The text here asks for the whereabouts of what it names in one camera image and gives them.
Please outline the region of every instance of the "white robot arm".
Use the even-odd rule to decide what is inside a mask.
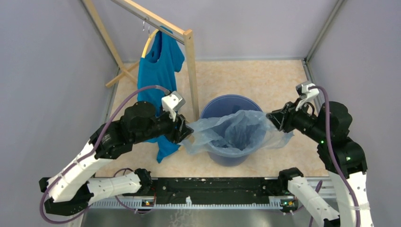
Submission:
[[[320,227],[372,227],[366,195],[366,159],[363,149],[348,137],[352,117],[341,103],[329,102],[326,91],[310,82],[296,87],[300,98],[288,102],[283,109],[268,113],[277,129],[299,130],[316,141],[317,153],[329,171],[339,205],[339,213],[328,206],[307,184],[302,173],[291,168],[283,170],[279,179],[284,188],[294,194],[311,213]],[[317,116],[309,114],[308,101],[323,91],[326,103]]]
[[[185,118],[176,113],[184,103],[183,97],[174,91],[162,98],[163,111],[159,117],[155,117],[156,108],[151,103],[142,101],[128,107],[121,119],[111,122],[104,132],[105,125],[102,125],[67,167],[56,176],[39,181],[41,191],[47,191],[50,197],[44,202],[46,212],[69,216],[104,198],[147,193],[152,179],[145,169],[121,177],[91,177],[101,167],[131,151],[133,144],[162,135],[173,143],[185,139],[193,130],[185,125]]]

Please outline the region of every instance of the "marble floor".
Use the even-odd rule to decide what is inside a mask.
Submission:
[[[199,108],[215,97],[238,94],[255,101],[263,111],[280,109],[298,95],[295,86],[306,81],[301,61],[199,61],[196,62]],[[186,63],[176,73],[178,92],[187,103],[181,108],[189,122],[194,120]],[[136,84],[128,78],[120,80],[112,112],[133,91]],[[133,98],[125,107],[136,102]],[[119,119],[123,110],[117,115]],[[141,143],[132,151],[97,171],[96,176],[113,176],[121,168],[145,168],[152,177],[267,177],[277,176],[286,168],[298,167],[305,176],[327,176],[327,171],[316,153],[317,144],[301,133],[283,148],[259,149],[245,162],[235,167],[224,167],[213,162],[207,153],[189,155],[181,147],[159,164],[156,161],[157,144]]]

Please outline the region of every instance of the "gray wall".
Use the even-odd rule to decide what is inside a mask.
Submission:
[[[400,226],[401,1],[349,0],[311,62],[317,84],[354,118],[375,226]]]
[[[303,58],[335,0],[136,0],[195,34],[197,59]],[[138,60],[142,20],[111,0],[95,1],[123,61]]]
[[[105,115],[116,65],[78,0],[0,1],[0,226],[50,226],[38,181]]]

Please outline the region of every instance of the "transparent plastic bag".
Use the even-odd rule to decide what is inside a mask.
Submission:
[[[180,145],[189,154],[209,151],[224,157],[241,157],[260,148],[282,148],[294,135],[278,131],[266,113],[253,110],[199,119],[188,126],[194,130],[192,138]]]

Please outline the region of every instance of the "metal hook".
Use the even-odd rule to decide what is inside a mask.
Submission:
[[[143,19],[143,23],[142,23],[142,32],[145,31],[145,20],[149,20],[149,18],[148,18],[148,17],[145,17],[145,18]]]

